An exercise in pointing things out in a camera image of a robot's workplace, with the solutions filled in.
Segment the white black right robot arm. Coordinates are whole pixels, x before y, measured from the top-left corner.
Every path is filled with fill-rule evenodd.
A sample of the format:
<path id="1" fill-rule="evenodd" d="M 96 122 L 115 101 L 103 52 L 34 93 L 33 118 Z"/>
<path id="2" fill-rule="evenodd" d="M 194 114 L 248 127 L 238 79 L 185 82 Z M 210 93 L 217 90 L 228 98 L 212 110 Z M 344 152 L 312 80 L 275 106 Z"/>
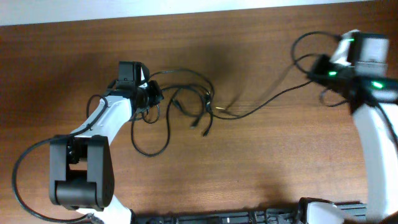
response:
<path id="1" fill-rule="evenodd" d="M 366 220 L 397 220 L 397 80 L 386 77 L 389 39 L 351 30 L 308 79 L 342 96 L 359 134 L 368 179 Z"/>

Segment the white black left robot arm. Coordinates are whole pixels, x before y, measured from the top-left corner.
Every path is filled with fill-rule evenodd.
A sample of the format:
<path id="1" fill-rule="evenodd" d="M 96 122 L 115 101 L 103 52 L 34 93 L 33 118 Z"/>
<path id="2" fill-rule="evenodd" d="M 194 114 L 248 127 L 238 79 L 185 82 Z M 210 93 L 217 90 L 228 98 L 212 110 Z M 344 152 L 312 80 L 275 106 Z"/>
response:
<path id="1" fill-rule="evenodd" d="M 157 82 L 141 62 L 120 62 L 118 79 L 97 109 L 68 137 L 50 143 L 49 198 L 97 223 L 133 223 L 133 211 L 114 195 L 110 145 L 122 126 L 163 100 Z"/>

